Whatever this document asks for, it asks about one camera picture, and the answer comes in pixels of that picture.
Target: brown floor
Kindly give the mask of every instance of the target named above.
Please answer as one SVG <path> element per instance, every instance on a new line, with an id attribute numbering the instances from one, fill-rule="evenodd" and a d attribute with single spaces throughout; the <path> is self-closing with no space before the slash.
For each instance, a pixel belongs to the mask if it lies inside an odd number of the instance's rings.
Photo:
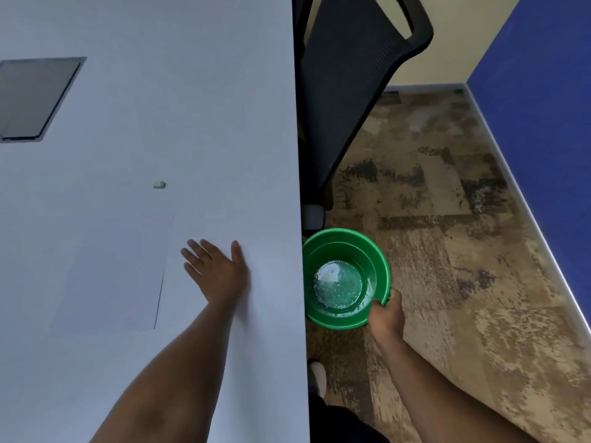
<path id="1" fill-rule="evenodd" d="M 328 227 L 384 251 L 405 339 L 457 385 L 543 442 L 591 442 L 591 376 L 489 138 L 461 90 L 382 96 L 339 166 Z M 393 442 L 420 441 L 366 329 L 307 323 L 329 404 Z"/>

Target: foot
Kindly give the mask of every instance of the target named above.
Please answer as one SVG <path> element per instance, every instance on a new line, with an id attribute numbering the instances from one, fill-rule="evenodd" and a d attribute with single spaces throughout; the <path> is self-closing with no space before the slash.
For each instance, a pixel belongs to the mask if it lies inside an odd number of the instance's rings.
<path id="1" fill-rule="evenodd" d="M 308 392 L 324 399 L 326 394 L 326 370 L 316 359 L 308 361 Z"/>

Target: chair backrest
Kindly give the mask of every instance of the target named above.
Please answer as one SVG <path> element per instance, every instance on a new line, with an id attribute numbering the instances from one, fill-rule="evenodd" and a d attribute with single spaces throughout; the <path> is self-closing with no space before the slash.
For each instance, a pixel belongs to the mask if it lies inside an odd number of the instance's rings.
<path id="1" fill-rule="evenodd" d="M 300 155 L 317 201 L 396 69 L 424 51 L 433 29 L 419 0 L 397 0 L 405 39 L 375 0 L 322 0 L 297 75 Z"/>
<path id="2" fill-rule="evenodd" d="M 296 58 L 301 58 L 304 46 L 304 34 L 314 0 L 291 0 L 291 12 L 294 23 L 294 51 Z"/>

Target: yellow wall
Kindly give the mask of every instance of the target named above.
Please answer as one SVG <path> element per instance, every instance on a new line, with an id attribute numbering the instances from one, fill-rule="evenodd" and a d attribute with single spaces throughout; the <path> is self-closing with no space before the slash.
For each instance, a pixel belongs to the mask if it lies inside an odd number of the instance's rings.
<path id="1" fill-rule="evenodd" d="M 306 38 L 321 0 L 314 0 Z M 398 30 L 410 29 L 396 0 L 376 0 Z M 390 85 L 466 82 L 519 0 L 421 0 L 435 36 L 419 56 L 401 66 Z"/>

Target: human hand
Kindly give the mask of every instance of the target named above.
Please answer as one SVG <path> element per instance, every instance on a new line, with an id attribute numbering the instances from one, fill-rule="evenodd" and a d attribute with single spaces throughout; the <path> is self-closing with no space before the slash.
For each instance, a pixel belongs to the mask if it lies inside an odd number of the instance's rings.
<path id="1" fill-rule="evenodd" d="M 181 254 L 188 261 L 184 268 L 197 283 L 208 302 L 238 302 L 248 282 L 248 267 L 237 241 L 232 243 L 232 259 L 228 259 L 215 245 L 201 239 L 187 241 L 188 249 Z"/>
<path id="2" fill-rule="evenodd" d="M 373 300 L 369 310 L 368 326 L 378 348 L 393 341 L 403 340 L 404 330 L 403 296 L 393 289 L 386 306 Z"/>

